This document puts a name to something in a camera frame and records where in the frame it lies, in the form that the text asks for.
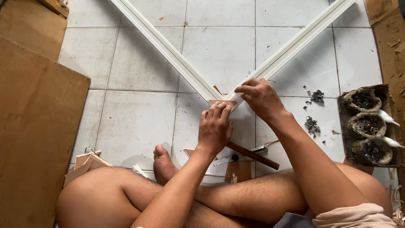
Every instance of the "finger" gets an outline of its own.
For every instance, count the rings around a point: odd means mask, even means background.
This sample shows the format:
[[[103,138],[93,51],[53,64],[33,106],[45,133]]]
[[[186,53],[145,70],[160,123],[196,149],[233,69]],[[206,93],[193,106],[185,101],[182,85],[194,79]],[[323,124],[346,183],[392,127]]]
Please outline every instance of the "finger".
[[[213,105],[211,105],[211,108],[209,108],[209,110],[208,110],[207,118],[205,118],[205,119],[208,119],[208,120],[212,119],[212,117],[214,116],[214,110],[217,107],[217,105],[219,105],[219,104],[220,104],[220,102],[217,101]]]
[[[252,102],[252,99],[253,99],[251,96],[249,96],[247,94],[242,94],[241,98],[243,100],[245,100],[248,105],[250,105],[250,103]]]
[[[219,105],[217,105],[217,106],[215,107],[214,116],[213,116],[213,117],[219,119],[219,118],[221,117],[222,110],[224,110],[225,107],[226,107],[226,103],[225,103],[225,102],[222,102],[222,103],[220,103]]]
[[[205,111],[203,111],[203,112],[201,113],[201,116],[200,116],[200,123],[202,123],[202,122],[205,121],[205,119],[206,119],[206,117],[207,117],[207,113],[208,113],[208,110],[205,110]]]
[[[232,131],[233,131],[233,122],[230,121],[228,123],[228,128],[226,130],[226,137],[230,139],[231,135],[232,135]]]
[[[257,78],[251,78],[251,79],[245,81],[244,83],[242,83],[242,86],[244,86],[244,85],[257,86],[258,84],[260,84],[260,81]]]
[[[243,92],[243,93],[252,95],[255,93],[255,89],[253,86],[243,85],[243,86],[237,87],[235,89],[235,92]]]
[[[224,108],[224,110],[222,110],[221,120],[227,122],[231,110],[232,110],[232,108],[230,107],[230,105],[228,105],[226,108]]]

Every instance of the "foot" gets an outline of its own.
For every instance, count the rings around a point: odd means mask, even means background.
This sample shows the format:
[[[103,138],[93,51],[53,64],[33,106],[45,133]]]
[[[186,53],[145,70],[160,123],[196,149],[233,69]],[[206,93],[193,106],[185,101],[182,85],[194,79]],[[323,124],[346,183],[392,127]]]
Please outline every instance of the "foot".
[[[153,172],[155,174],[156,181],[165,185],[179,170],[170,160],[169,153],[161,144],[156,145],[153,150]]]

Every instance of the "person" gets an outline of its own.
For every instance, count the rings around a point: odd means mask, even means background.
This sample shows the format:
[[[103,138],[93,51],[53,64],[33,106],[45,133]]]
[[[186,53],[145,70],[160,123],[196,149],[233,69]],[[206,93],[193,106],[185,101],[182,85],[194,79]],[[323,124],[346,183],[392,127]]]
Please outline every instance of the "person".
[[[200,185],[232,133],[231,108],[217,102],[202,112],[195,152],[180,170],[158,144],[153,151],[158,184],[125,168],[89,171],[62,190],[56,207],[60,228],[395,227],[384,186],[334,163],[265,80],[250,79],[235,92],[243,93],[277,135],[292,170],[231,185]]]

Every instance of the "white tile floor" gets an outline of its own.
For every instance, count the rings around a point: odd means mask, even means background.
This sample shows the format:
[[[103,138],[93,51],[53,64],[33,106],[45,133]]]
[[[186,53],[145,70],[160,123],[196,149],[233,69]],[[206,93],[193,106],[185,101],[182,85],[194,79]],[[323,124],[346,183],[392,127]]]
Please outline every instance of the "white tile floor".
[[[320,14],[329,0],[130,0],[130,2],[222,93],[242,79]],[[91,78],[73,155],[102,150],[107,162],[151,171],[153,148],[164,143],[173,162],[187,161],[184,148],[197,143],[198,119],[207,104],[109,0],[69,0],[68,29],[59,62]],[[381,83],[377,50],[362,0],[280,69],[269,83],[304,127],[319,121],[315,141],[342,162],[336,98],[360,86]],[[306,90],[325,92],[324,105]],[[275,138],[243,104],[231,116],[232,140],[247,148]],[[218,157],[231,154],[228,148]],[[266,154],[291,168],[280,143]],[[206,183],[222,182],[226,165],[209,167]],[[252,163],[253,176],[273,172]],[[387,169],[375,176],[385,184]],[[153,179],[153,172],[147,172]]]

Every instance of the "staple pile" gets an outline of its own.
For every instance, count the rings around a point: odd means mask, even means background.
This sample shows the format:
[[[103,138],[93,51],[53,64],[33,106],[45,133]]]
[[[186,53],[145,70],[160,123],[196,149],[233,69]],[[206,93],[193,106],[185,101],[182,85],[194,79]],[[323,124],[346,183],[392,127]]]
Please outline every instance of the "staple pile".
[[[363,133],[373,136],[379,131],[378,118],[376,116],[363,116],[357,121],[356,127]]]
[[[316,138],[315,133],[321,133],[320,127],[318,126],[318,121],[313,120],[312,117],[307,116],[307,121],[305,122],[305,126],[308,128],[308,133],[312,133],[313,137]]]
[[[373,141],[367,142],[364,145],[365,157],[372,162],[379,162],[384,152],[381,151],[380,147]]]
[[[352,99],[352,103],[360,108],[371,109],[374,106],[372,100],[362,93],[354,94]]]
[[[325,103],[324,94],[325,93],[320,90],[317,90],[316,92],[312,92],[311,101],[315,101],[316,103],[318,103],[318,102]]]

